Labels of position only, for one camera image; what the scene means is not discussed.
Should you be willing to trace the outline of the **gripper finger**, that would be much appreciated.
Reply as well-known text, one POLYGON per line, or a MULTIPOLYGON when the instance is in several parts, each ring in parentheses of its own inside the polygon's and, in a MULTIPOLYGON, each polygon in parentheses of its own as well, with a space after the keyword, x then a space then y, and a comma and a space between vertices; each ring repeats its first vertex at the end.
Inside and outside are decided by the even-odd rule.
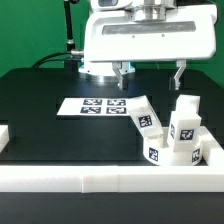
POLYGON ((118 79, 118 87, 120 90, 128 89, 128 78, 125 75, 121 74, 122 63, 121 62, 113 62, 112 70, 114 71, 117 79, 118 79))
POLYGON ((177 60, 176 61, 177 71, 170 78, 170 83, 169 83, 169 87, 171 90, 178 90, 180 88, 180 85, 181 85, 180 78, 186 69, 186 64, 187 64, 187 62, 185 60, 177 60))

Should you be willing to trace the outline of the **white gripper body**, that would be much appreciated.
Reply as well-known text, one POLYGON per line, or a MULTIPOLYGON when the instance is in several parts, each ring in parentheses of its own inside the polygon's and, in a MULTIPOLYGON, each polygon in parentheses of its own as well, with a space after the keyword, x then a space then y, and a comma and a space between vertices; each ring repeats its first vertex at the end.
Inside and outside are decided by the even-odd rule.
POLYGON ((179 0, 90 0, 91 63, 203 60, 216 51, 217 5, 179 0))

